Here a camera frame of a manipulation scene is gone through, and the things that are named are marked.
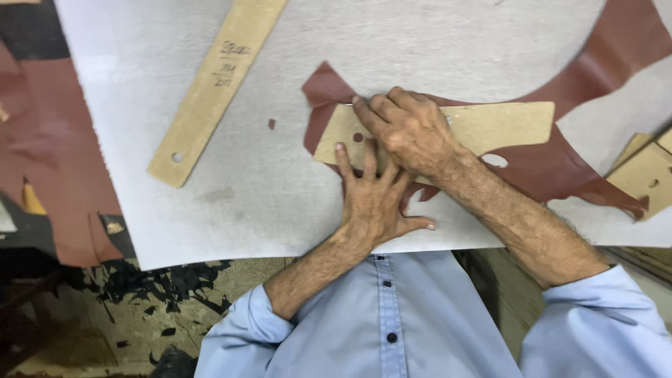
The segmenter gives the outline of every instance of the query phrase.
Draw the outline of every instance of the leather sheet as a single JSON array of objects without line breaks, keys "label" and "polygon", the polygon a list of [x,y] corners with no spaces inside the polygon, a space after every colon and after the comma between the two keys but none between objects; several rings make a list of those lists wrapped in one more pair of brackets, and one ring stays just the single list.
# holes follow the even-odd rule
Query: leather sheet
[{"label": "leather sheet", "polygon": [[[577,58],[546,85],[508,102],[553,101],[557,121],[576,106],[609,94],[639,70],[672,54],[672,38],[651,0],[608,0]],[[317,143],[338,102],[350,102],[354,91],[324,62],[308,79],[303,92],[312,107],[304,146],[314,154]],[[439,106],[473,103],[429,95]],[[499,177],[539,202],[576,196],[587,202],[614,206],[636,219],[647,208],[604,180],[574,151],[557,125],[541,145],[514,146],[489,151],[504,157],[504,168],[488,165]],[[439,190],[412,185],[405,200],[424,188],[421,200]]]},{"label": "leather sheet", "polygon": [[92,266],[123,257],[100,214],[121,214],[70,58],[15,61],[0,45],[0,190],[22,203],[35,189],[58,259]]}]

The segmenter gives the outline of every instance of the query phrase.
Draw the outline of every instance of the curved leather piece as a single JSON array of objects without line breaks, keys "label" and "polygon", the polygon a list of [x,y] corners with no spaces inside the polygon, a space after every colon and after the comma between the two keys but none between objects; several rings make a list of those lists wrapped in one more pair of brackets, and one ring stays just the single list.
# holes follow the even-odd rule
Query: curved leather piece
[{"label": "curved leather piece", "polygon": [[[639,70],[670,54],[672,38],[651,0],[608,0],[577,58],[541,88],[506,102],[553,101],[557,121],[576,106],[621,88]],[[313,107],[304,146],[314,154],[335,104],[349,102],[355,93],[326,62],[308,79],[303,91]],[[439,106],[474,104],[428,96]],[[648,207],[604,180],[569,145],[555,124],[547,143],[488,153],[509,162],[505,168],[488,165],[493,172],[538,202],[576,196],[628,211],[636,219]],[[425,192],[421,200],[439,192],[432,186],[413,184],[404,201],[422,188]]]}]

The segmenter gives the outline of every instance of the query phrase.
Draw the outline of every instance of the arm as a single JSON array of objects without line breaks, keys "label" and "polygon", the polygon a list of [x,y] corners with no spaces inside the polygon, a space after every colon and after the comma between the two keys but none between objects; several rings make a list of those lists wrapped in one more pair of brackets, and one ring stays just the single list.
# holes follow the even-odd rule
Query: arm
[{"label": "arm", "polygon": [[264,284],[273,311],[290,319],[301,305],[331,281],[359,264],[388,240],[416,229],[434,229],[431,219],[403,217],[399,201],[414,175],[388,164],[376,177],[376,144],[367,139],[364,174],[357,179],[345,145],[336,146],[336,160],[345,182],[341,226],[322,245]]},{"label": "arm", "polygon": [[609,268],[583,238],[541,204],[490,172],[453,137],[435,102],[393,88],[355,112],[407,170],[424,175],[474,213],[543,287],[563,285]]},{"label": "arm", "polygon": [[396,87],[360,120],[393,160],[423,174],[474,213],[533,274],[548,308],[521,350],[529,377],[665,377],[672,343],[655,304],[621,266],[609,269],[585,240],[541,204],[492,174],[455,140],[436,103]]},{"label": "arm", "polygon": [[292,333],[288,321],[301,305],[359,264],[376,246],[416,229],[434,229],[431,219],[404,217],[398,206],[415,177],[389,163],[376,177],[375,141],[366,141],[362,178],[355,177],[342,143],[336,158],[345,200],[341,226],[324,243],[263,285],[237,299],[228,315],[203,339],[196,377],[262,377],[278,345]]}]

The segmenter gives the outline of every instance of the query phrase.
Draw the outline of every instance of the shirt placket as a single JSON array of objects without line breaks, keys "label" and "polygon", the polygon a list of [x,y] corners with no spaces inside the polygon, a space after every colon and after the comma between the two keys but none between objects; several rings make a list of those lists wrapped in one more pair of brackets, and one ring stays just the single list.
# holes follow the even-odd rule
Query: shirt placket
[{"label": "shirt placket", "polygon": [[383,378],[406,378],[406,355],[401,332],[401,315],[389,255],[373,256],[380,302],[380,356]]}]

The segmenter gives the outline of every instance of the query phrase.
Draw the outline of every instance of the man's left hand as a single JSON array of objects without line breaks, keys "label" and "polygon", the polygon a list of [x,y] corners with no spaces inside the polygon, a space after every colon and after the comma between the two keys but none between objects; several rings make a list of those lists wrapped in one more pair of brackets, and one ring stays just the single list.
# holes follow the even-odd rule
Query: man's left hand
[{"label": "man's left hand", "polygon": [[411,231],[435,229],[435,223],[430,218],[404,217],[399,212],[401,196],[415,176],[388,159],[383,174],[378,177],[374,139],[365,141],[362,178],[355,176],[343,143],[336,146],[336,161],[345,182],[343,218],[336,235],[363,243],[369,247],[364,250],[370,252]]}]

